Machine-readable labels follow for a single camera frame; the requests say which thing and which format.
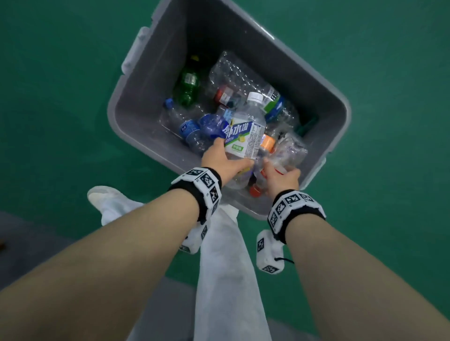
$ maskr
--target bin handle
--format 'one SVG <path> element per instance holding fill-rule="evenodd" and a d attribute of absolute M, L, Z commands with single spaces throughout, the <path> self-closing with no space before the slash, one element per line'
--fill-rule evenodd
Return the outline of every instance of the bin handle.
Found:
<path fill-rule="evenodd" d="M 122 72 L 124 75 L 128 75 L 130 71 L 133 69 L 137 57 L 142 52 L 144 48 L 144 40 L 150 31 L 149 27 L 141 27 L 139 32 L 133 41 L 133 45 L 131 45 L 130 51 L 128 51 L 123 63 L 122 63 Z"/>
<path fill-rule="evenodd" d="M 317 175 L 319 170 L 324 166 L 325 162 L 327 162 L 327 158 L 324 157 L 323 160 L 320 162 L 320 164 L 311 172 L 310 176 L 306 179 L 306 182 L 303 184 L 303 186 L 300 188 L 300 190 L 304 190 L 310 182 L 314 179 L 314 177 Z"/>

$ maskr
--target green floor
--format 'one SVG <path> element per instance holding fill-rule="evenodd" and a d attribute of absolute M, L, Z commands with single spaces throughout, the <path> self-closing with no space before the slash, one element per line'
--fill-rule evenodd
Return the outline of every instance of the green floor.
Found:
<path fill-rule="evenodd" d="M 98 228 L 86 191 L 135 200 L 175 176 L 120 140 L 109 96 L 157 0 L 4 0 L 0 4 L 0 210 L 82 237 Z M 307 192 L 329 221 L 450 317 L 447 0 L 239 0 L 350 100 L 353 121 Z M 264 222 L 239 224 L 254 259 Z M 168 275 L 195 284 L 198 257 Z M 293 267 L 257 272 L 267 315 L 313 331 Z"/>

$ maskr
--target hand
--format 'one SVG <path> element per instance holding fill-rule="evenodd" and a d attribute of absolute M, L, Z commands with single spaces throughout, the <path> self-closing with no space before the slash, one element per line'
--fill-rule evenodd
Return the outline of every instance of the hand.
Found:
<path fill-rule="evenodd" d="M 300 169 L 293 168 L 285 175 L 282 175 L 275 170 L 274 165 L 268 159 L 264 158 L 264 172 L 267 176 L 267 190 L 272 200 L 275 200 L 278 193 L 286 189 L 298 190 Z"/>
<path fill-rule="evenodd" d="M 228 160 L 225 155 L 225 140 L 218 137 L 202 157 L 202 167 L 210 167 L 219 173 L 222 186 L 245 168 L 253 167 L 252 159 Z"/>

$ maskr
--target black cord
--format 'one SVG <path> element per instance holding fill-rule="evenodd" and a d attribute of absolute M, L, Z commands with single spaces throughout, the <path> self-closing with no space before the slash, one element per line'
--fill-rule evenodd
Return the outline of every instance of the black cord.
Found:
<path fill-rule="evenodd" d="M 279 260 L 285 260 L 289 263 L 295 264 L 293 260 L 287 259 L 287 258 L 283 258 L 283 257 L 276 257 L 275 261 L 279 261 Z"/>

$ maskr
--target gray floor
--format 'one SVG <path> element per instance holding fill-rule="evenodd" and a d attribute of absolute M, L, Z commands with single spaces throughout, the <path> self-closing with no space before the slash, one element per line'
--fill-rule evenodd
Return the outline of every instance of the gray floor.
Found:
<path fill-rule="evenodd" d="M 0 252 L 0 289 L 73 242 L 55 236 L 48 227 L 37 226 L 5 212 L 0 212 L 0 239 L 6 241 L 6 249 Z M 194 287 L 163 278 L 129 341 L 191 340 L 194 335 L 195 293 Z M 268 323 L 274 341 L 318 340 L 272 319 L 268 319 Z"/>

